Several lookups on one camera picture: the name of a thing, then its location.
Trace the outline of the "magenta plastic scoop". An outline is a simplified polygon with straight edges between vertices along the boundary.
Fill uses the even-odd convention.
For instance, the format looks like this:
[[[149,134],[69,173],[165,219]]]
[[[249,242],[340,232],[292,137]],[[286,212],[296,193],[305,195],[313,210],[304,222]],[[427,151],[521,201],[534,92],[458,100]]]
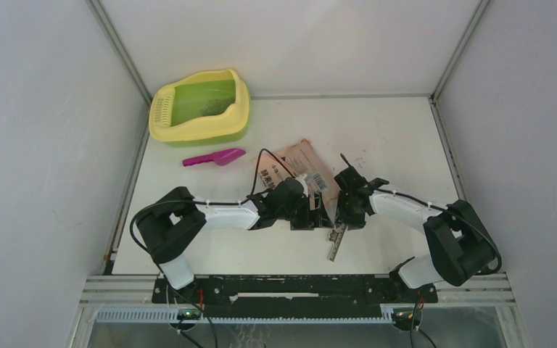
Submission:
[[[210,154],[204,154],[196,157],[190,157],[182,161],[184,167],[191,167],[204,163],[212,162],[218,166],[226,166],[240,157],[243,157],[247,152],[240,148],[230,148],[216,151]]]

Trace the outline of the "white bag sealing clip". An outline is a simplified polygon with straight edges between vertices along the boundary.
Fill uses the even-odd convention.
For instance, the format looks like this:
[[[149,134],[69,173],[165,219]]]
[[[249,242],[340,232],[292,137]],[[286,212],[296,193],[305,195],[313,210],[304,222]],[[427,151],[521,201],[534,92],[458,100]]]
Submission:
[[[328,256],[330,262],[335,261],[346,231],[347,225],[344,223],[340,223],[338,225],[335,225],[335,227],[329,233],[329,242],[332,243]]]

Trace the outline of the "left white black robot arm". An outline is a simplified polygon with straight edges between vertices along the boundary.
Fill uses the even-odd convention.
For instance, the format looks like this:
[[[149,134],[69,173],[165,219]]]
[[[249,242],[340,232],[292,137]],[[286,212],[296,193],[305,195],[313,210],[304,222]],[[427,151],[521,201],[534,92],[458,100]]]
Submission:
[[[201,232],[227,228],[255,231],[280,220],[288,221],[296,231],[333,225],[322,194],[310,191],[301,175],[237,202],[202,201],[187,187],[179,186],[139,210],[131,219],[129,234],[164,275],[172,296],[189,302],[197,295],[198,284],[184,252]]]

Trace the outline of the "yellow green litter box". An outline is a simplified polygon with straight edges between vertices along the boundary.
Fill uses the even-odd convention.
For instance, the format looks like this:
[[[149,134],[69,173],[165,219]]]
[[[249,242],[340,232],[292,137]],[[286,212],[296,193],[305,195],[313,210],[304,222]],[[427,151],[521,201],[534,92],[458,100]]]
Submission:
[[[169,146],[238,141],[247,133],[251,96],[235,70],[208,70],[160,88],[149,109],[149,134]]]

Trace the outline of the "pink cat litter bag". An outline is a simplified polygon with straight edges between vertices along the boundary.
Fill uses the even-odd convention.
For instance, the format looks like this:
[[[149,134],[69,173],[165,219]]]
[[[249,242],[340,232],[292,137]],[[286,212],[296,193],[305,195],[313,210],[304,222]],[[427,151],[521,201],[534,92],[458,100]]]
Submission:
[[[303,177],[308,186],[308,193],[321,193],[328,214],[336,212],[340,188],[334,180],[334,174],[307,139],[273,154],[278,161],[264,153],[256,169],[257,176],[264,187],[274,189],[291,175],[295,178]]]

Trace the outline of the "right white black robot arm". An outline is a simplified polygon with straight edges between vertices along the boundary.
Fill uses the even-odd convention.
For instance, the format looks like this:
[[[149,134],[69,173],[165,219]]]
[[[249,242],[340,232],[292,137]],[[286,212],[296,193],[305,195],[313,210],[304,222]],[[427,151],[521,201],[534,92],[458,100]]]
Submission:
[[[420,287],[444,281],[461,286],[473,276],[498,272],[502,257],[475,209],[465,200],[440,204],[416,198],[382,178],[371,181],[348,166],[334,178],[340,188],[336,224],[361,229],[382,215],[421,233],[428,252],[391,271],[391,295],[410,301]]]

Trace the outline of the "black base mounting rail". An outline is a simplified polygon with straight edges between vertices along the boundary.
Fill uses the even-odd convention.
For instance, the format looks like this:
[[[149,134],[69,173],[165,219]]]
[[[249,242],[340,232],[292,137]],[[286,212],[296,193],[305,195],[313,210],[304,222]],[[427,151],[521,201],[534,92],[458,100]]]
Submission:
[[[383,305],[406,307],[438,302],[433,284],[401,287],[386,275],[198,275],[172,290],[164,278],[154,282],[152,303],[190,305],[211,315],[371,314]]]

